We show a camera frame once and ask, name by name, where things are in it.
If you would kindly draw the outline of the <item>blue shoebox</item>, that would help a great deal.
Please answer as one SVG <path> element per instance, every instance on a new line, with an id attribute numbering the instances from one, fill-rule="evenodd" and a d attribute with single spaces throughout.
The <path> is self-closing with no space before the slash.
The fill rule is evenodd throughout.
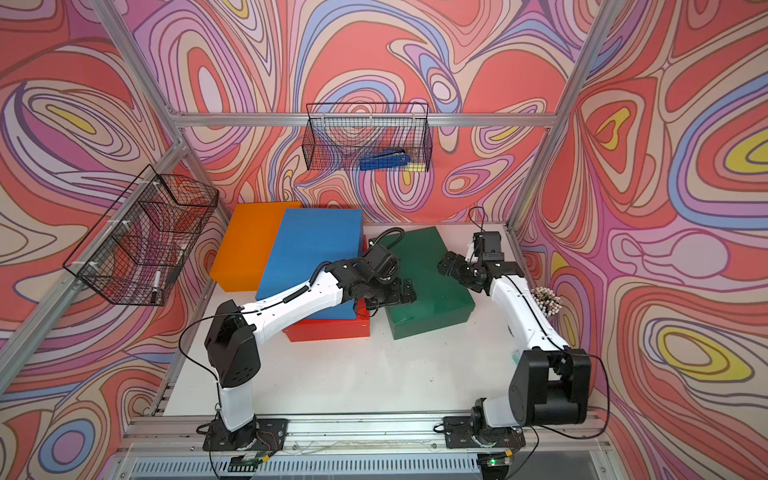
<path id="1" fill-rule="evenodd" d="M 362 237 L 360 210 L 286 210 L 255 298 L 264 300 L 309 280 L 324 261 L 359 256 Z"/>

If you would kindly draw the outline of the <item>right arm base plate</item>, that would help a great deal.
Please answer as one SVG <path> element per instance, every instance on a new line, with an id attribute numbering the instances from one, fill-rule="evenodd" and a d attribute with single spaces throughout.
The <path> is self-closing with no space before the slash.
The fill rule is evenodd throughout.
<path id="1" fill-rule="evenodd" d="M 525 436 L 511 427 L 489 427 L 469 415 L 446 416 L 433 427 L 448 449 L 505 449 L 516 452 L 526 446 Z"/>

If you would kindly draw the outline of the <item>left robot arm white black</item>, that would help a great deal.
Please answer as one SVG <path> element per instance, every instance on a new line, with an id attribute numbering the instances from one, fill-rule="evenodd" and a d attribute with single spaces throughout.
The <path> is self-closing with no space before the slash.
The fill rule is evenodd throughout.
<path id="1" fill-rule="evenodd" d="M 392 252 L 405 236 L 391 227 L 368 242 L 359 257 L 320 263 L 310 278 L 265 300 L 243 306 L 219 305 L 211 318 L 204 346 L 218 379 L 219 409 L 206 434 L 207 449 L 247 450 L 268 442 L 253 408 L 252 380 L 261 368 L 259 347 L 284 329 L 322 311 L 351 302 L 376 314 L 384 307 L 413 303 L 409 279 L 399 277 L 400 259 Z"/>

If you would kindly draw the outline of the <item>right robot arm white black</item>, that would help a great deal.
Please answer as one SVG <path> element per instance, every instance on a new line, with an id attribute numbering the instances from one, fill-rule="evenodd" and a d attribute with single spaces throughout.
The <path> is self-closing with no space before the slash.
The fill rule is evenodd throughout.
<path id="1" fill-rule="evenodd" d="M 516 366 L 507 392 L 481 398 L 474 430 L 577 425 L 586 420 L 592 363 L 551 326 L 518 263 L 507 261 L 496 231 L 478 231 L 465 255 L 449 251 L 438 273 L 495 303 L 515 341 Z"/>

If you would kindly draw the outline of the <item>green shoebox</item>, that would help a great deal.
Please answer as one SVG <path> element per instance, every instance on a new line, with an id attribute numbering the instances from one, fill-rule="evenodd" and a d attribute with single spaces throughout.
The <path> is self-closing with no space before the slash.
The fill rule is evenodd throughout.
<path id="1" fill-rule="evenodd" d="M 386 309 L 395 340 L 463 324 L 469 320 L 475 302 L 469 290 L 438 272 L 448 249 L 436 227 L 406 232 L 386 246 L 400 260 L 398 277 L 411 281 L 416 300 Z"/>

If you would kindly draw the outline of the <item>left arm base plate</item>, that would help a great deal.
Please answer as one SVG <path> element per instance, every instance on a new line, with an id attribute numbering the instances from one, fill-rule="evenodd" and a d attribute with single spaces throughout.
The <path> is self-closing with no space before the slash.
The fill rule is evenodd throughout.
<path id="1" fill-rule="evenodd" d="M 224 422 L 215 417 L 205 428 L 200 426 L 197 432 L 204 434 L 203 450 L 207 452 L 253 451 L 273 454 L 283 449 L 288 424 L 285 418 L 254 416 L 245 426 L 229 431 Z"/>

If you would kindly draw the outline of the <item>red shoebox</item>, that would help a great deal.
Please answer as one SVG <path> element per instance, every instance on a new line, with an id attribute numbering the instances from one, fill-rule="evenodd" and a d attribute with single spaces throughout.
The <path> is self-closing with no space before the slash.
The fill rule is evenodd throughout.
<path id="1" fill-rule="evenodd" d="M 289 285 L 311 277 L 322 262 L 351 259 L 362 252 L 364 235 L 354 231 L 348 237 L 321 244 L 301 244 L 287 257 Z M 342 340 L 370 336 L 370 321 L 360 313 L 357 301 L 322 310 L 283 330 L 291 342 Z"/>

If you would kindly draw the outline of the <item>orange shoebox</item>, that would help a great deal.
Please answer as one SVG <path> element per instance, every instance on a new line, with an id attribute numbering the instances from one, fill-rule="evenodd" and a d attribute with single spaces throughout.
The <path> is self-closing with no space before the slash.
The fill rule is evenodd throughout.
<path id="1" fill-rule="evenodd" d="M 300 202 L 239 204 L 216 254 L 211 278 L 224 292 L 259 288 L 282 219 Z"/>

